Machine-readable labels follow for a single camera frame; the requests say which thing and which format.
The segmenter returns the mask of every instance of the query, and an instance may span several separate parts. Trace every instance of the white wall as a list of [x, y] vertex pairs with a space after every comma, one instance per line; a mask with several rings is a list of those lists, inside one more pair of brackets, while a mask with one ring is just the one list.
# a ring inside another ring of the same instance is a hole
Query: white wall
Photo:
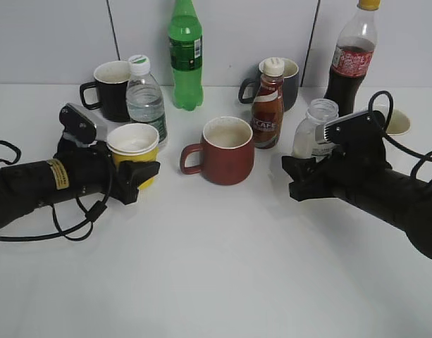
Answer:
[[[357, 0], [321, 0], [304, 85], [323, 86], [336, 40]], [[432, 87], [432, 0], [382, 0], [376, 12], [378, 46], [366, 87]]]
[[82, 83], [116, 59], [105, 0], [0, 0], [0, 82]]
[[[144, 53], [172, 83], [167, 25], [174, 0], [109, 0], [122, 59]], [[300, 65], [317, 0], [194, 0], [204, 30], [205, 85], [238, 86], [267, 56]], [[326, 86], [334, 46], [357, 0], [321, 0], [304, 85]], [[379, 41], [364, 86], [432, 87], [432, 0], [382, 0]], [[92, 79], [117, 59], [106, 0], [0, 0], [0, 83]]]
[[[203, 27], [203, 83], [238, 86], [258, 62], [285, 56], [303, 70], [317, 0], [194, 0]], [[174, 0], [110, 0], [122, 59], [146, 54], [171, 85], [167, 26]]]

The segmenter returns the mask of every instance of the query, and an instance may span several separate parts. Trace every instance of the mug handle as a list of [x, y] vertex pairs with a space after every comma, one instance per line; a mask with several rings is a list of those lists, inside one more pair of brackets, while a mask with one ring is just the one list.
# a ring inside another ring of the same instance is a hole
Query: mug handle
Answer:
[[245, 92], [245, 89], [247, 88], [247, 86], [249, 86], [255, 82], [256, 82], [255, 79], [245, 79], [244, 81], [242, 81], [241, 88], [239, 88], [239, 93], [237, 93], [237, 99], [239, 99], [239, 102], [241, 104], [252, 104], [253, 103], [253, 100], [255, 99], [254, 96], [253, 97], [247, 97], [246, 99], [244, 99], [244, 92]]
[[181, 158], [180, 158], [180, 169], [183, 174], [186, 175], [193, 175], [198, 174], [202, 171], [202, 165], [194, 165], [193, 167], [186, 167], [186, 159], [187, 157], [195, 153], [197, 151], [203, 151], [203, 144], [191, 144], [190, 146], [187, 146], [183, 149], [181, 152]]
[[80, 85], [80, 98], [81, 98], [81, 103], [84, 107], [86, 107], [87, 109], [89, 109], [90, 111], [93, 111], [94, 109], [98, 109], [101, 107], [101, 102], [96, 102], [95, 104], [88, 104], [86, 102], [86, 99], [84, 97], [84, 92], [87, 89], [91, 89], [91, 88], [96, 88], [97, 87], [97, 83], [95, 81], [93, 82], [88, 82], [88, 83], [84, 83], [82, 85]]

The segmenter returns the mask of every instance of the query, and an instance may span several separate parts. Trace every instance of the green plastic bottle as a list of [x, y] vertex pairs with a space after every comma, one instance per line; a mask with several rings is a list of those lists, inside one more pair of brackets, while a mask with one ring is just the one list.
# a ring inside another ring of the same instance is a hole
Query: green plastic bottle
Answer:
[[172, 21], [168, 26], [175, 104], [193, 111], [203, 103], [202, 26], [192, 0], [176, 0]]

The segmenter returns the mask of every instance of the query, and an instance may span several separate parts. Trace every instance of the glass jar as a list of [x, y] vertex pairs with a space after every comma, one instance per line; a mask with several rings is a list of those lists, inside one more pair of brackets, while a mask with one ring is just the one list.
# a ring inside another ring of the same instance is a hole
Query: glass jar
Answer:
[[292, 156], [295, 158], [315, 157], [320, 161], [330, 155], [335, 147], [333, 143], [317, 144], [315, 131], [318, 125], [323, 125], [338, 118], [338, 105], [328, 99], [311, 101], [306, 118], [299, 124], [295, 132]]

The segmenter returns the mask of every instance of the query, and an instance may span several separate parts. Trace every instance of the black mug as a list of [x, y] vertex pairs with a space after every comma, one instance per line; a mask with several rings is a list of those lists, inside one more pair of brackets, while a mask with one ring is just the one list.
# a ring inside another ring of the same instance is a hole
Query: black mug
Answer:
[[[130, 116], [126, 108], [126, 87], [130, 79], [130, 64], [127, 61], [103, 63], [94, 71], [93, 82], [80, 85], [82, 105], [89, 109], [101, 109], [105, 118], [114, 122], [128, 122]], [[87, 89], [96, 88], [98, 102], [88, 104], [84, 97]]]
[[[285, 106], [285, 111], [289, 111], [294, 106], [295, 100], [297, 100], [297, 94], [299, 92], [299, 66], [296, 64], [296, 62], [290, 60], [289, 58], [282, 58], [282, 60], [285, 62], [285, 72], [283, 73], [283, 103]], [[239, 88], [239, 94], [237, 95], [237, 98], [241, 104], [253, 103], [255, 95], [257, 94], [261, 84], [261, 75], [263, 73], [264, 61], [265, 60], [261, 61], [259, 64], [257, 76], [254, 79], [249, 78], [242, 82], [241, 88]], [[250, 85], [253, 85], [254, 94], [252, 97], [245, 99], [245, 89]]]

